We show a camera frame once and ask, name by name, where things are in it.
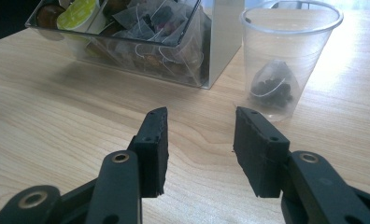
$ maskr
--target wooden table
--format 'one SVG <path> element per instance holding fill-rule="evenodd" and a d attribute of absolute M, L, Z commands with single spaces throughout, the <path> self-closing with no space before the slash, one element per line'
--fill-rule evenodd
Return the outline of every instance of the wooden table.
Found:
<path fill-rule="evenodd" d="M 31 30 L 0 40 L 0 209 L 16 193 L 66 193 L 126 149 L 146 113 L 168 108 L 165 194 L 143 200 L 145 223 L 283 223 L 280 199 L 256 198 L 232 144 L 244 92 L 241 49 L 211 90 L 77 62 Z M 291 119 L 291 150 L 321 154 L 370 192 L 370 11 L 347 11 Z"/>

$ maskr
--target metal rivet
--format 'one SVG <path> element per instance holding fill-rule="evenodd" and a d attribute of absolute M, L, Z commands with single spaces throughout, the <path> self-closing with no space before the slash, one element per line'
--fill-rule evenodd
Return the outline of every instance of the metal rivet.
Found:
<path fill-rule="evenodd" d="M 112 157 L 113 162 L 125 162 L 128 161 L 130 156 L 125 153 L 118 153 L 115 156 Z"/>
<path fill-rule="evenodd" d="M 47 198 L 48 193 L 44 190 L 31 192 L 21 198 L 21 200 L 19 201 L 19 208 L 28 209 L 36 207 L 42 204 Z"/>
<path fill-rule="evenodd" d="M 319 162 L 319 158 L 313 154 L 310 154 L 310 153 L 301 153 L 299 155 L 299 157 L 301 158 L 302 161 L 307 161 L 307 162 L 310 162 L 310 163 L 317 163 Z"/>

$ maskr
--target clear plastic box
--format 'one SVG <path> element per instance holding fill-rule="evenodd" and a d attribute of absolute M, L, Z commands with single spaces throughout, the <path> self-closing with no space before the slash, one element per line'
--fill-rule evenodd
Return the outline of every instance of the clear plastic box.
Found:
<path fill-rule="evenodd" d="M 116 11 L 114 15 L 107 16 L 107 11 L 110 11 L 112 7 L 112 1 L 116 3 L 122 1 L 127 5 L 128 10 L 126 12 Z M 155 16 L 156 12 L 148 14 L 146 20 L 145 10 L 150 9 L 150 6 L 142 7 L 140 3 L 148 1 L 139 0 L 139 3 L 135 5 L 136 1 L 95 0 L 96 7 L 90 18 L 75 28 L 63 30 L 63 28 L 57 29 L 45 25 L 46 22 L 52 23 L 52 21 L 51 19 L 46 21 L 40 11 L 47 5 L 59 5 L 59 2 L 69 3 L 70 0 L 42 0 L 25 26 L 36 30 L 49 40 L 66 41 L 80 61 L 98 63 L 142 76 L 209 89 L 241 46 L 242 27 L 238 25 L 238 14 L 244 9 L 244 2 L 238 0 L 158 0 L 156 12 L 167 3 L 176 2 L 176 8 L 177 4 L 184 7 L 179 11 L 175 11 L 172 7 L 174 15 L 178 18 L 186 17 L 185 21 L 177 23 L 171 20 L 169 25 L 176 26 L 175 29 L 171 30 L 170 35 L 159 36 L 158 29 L 162 32 L 166 31 L 170 28 L 168 27 L 169 22 L 164 28 L 159 28 L 156 25 L 159 23 L 159 18 Z M 131 11 L 129 8 L 135 10 L 135 13 L 126 14 Z M 51 8 L 49 10 L 49 15 L 54 14 Z M 148 24 L 149 19 L 154 24 L 152 27 L 150 23 Z M 135 27 L 131 33 L 126 33 L 132 29 L 130 26 L 125 27 L 128 25 Z M 155 33 L 145 32 L 145 29 L 149 29 L 148 27 Z"/>

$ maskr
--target plastic cup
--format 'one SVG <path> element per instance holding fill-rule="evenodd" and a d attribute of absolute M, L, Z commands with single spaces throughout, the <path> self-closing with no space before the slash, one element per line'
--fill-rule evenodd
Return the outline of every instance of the plastic cup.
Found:
<path fill-rule="evenodd" d="M 245 106 L 270 121 L 292 116 L 343 13 L 316 1 L 271 1 L 244 10 Z"/>

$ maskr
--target dark background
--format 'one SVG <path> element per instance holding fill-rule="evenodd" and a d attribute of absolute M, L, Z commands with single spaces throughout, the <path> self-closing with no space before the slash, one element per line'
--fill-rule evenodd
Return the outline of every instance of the dark background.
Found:
<path fill-rule="evenodd" d="M 0 39 L 25 29 L 40 0 L 0 0 Z"/>

